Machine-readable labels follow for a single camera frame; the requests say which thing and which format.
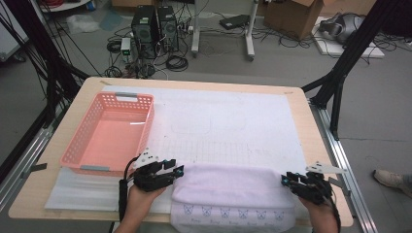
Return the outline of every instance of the basket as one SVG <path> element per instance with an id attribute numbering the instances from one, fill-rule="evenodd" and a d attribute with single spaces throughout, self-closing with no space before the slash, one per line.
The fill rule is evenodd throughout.
<path id="1" fill-rule="evenodd" d="M 97 93 L 60 164 L 76 173 L 121 177 L 146 148 L 154 116 L 152 95 Z"/>

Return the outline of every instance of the wooden tabletop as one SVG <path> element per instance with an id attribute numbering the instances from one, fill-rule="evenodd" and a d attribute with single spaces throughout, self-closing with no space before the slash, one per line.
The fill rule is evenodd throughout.
<path id="1" fill-rule="evenodd" d="M 47 163 L 46 170 L 33 172 L 27 179 L 15 202 L 9 210 L 9 216 L 15 218 L 38 219 L 94 219 L 94 220 L 118 220 L 117 212 L 98 211 L 69 211 L 46 210 L 45 204 L 54 187 L 60 170 L 59 159 L 72 139 L 77 125 L 87 111 L 94 95 L 103 89 L 105 85 L 141 86 L 172 89 L 198 89 L 216 91 L 236 91 L 285 95 L 288 98 L 298 138 L 307 164 L 316 161 L 330 164 L 330 160 L 307 103 L 303 91 L 298 87 L 249 85 L 231 83 L 199 83 L 199 82 L 174 82 L 153 80 L 131 80 L 112 78 L 89 78 L 83 84 L 72 106 L 64 116 L 60 125 L 54 132 L 48 146 L 43 152 L 37 164 Z M 348 204 L 340 188 L 334 189 L 336 193 L 337 208 L 341 216 L 342 226 L 353 224 L 353 218 Z M 307 214 L 298 214 L 296 224 L 309 225 Z M 170 222 L 170 215 L 149 214 L 146 221 Z"/>

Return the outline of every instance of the foot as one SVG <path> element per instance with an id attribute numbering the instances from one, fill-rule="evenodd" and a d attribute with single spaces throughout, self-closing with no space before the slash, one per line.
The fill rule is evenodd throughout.
<path id="1" fill-rule="evenodd" d="M 385 170 L 375 170 L 373 171 L 373 177 L 384 186 L 399 188 L 412 198 L 412 188 L 405 185 L 402 175 Z"/>

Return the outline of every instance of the towel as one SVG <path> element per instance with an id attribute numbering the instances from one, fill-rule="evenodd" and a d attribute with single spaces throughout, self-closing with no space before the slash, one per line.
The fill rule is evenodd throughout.
<path id="1" fill-rule="evenodd" d="M 272 169 L 189 163 L 174 183 L 171 224 L 181 233 L 273 233 L 294 223 L 292 194 Z"/>

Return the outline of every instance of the hand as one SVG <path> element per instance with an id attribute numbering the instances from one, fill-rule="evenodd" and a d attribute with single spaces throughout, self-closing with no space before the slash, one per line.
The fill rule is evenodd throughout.
<path id="1" fill-rule="evenodd" d="M 155 198 L 159 196 L 166 187 L 146 192 L 133 185 L 129 189 L 126 212 L 116 233 L 136 232 L 142 220 L 149 213 Z"/>
<path id="2" fill-rule="evenodd" d="M 333 215 L 333 209 L 327 204 L 316 205 L 299 197 L 300 202 L 309 211 L 310 221 L 316 233 L 338 232 L 337 221 Z"/>

